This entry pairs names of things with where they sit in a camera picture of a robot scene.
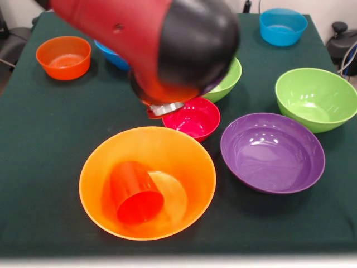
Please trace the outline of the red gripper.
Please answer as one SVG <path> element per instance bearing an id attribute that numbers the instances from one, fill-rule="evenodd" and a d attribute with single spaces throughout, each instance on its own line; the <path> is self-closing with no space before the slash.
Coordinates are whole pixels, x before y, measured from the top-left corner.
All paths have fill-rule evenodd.
<path id="1" fill-rule="evenodd" d="M 163 112 L 160 112 L 160 111 L 153 111 L 153 110 L 148 109 L 147 110 L 147 115 L 148 115 L 149 119 L 161 119 L 164 116 L 166 116 L 167 113 L 163 113 Z"/>

